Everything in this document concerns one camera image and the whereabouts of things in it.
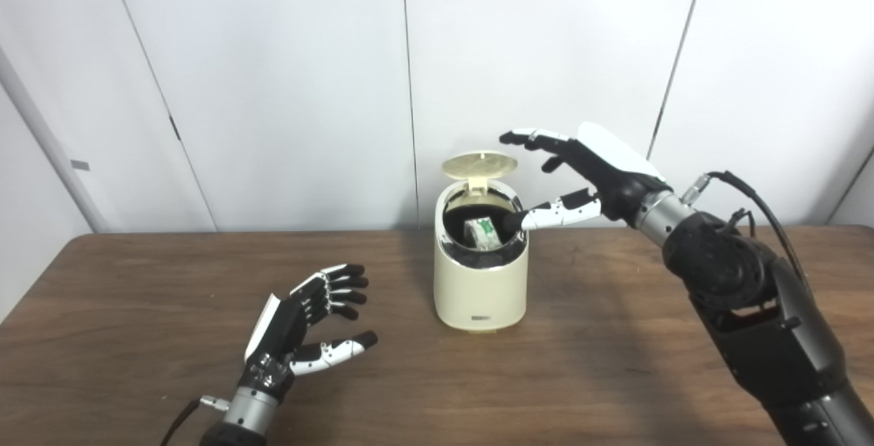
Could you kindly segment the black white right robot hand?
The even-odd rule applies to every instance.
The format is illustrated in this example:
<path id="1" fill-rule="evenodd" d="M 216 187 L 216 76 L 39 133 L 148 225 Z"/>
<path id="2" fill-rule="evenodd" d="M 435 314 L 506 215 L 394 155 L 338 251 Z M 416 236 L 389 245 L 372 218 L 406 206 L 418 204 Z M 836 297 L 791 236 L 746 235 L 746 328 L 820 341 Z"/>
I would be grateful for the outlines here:
<path id="1" fill-rule="evenodd" d="M 578 224 L 600 216 L 634 225 L 649 196 L 671 191 L 664 176 L 642 154 L 593 122 L 582 123 L 576 136 L 539 128 L 517 128 L 501 135 L 499 140 L 525 150 L 546 151 L 550 158 L 543 164 L 543 172 L 555 172 L 565 164 L 594 188 L 593 192 L 584 188 L 552 202 L 508 214 L 502 221 L 507 230 L 540 230 Z"/>

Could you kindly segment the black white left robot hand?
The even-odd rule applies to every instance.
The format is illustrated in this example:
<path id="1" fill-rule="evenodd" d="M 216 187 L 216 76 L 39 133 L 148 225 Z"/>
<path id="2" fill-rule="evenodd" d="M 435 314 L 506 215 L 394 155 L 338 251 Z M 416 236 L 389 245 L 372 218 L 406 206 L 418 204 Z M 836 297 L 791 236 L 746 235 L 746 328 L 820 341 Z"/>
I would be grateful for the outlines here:
<path id="1" fill-rule="evenodd" d="M 355 306 L 367 302 L 361 293 L 369 284 L 364 274 L 361 265 L 328 266 L 284 298 L 271 294 L 244 351 L 238 386 L 282 403 L 297 377 L 327 370 L 375 346 L 378 336 L 373 331 L 330 342 L 304 341 L 308 331 L 328 316 L 358 318 Z"/>

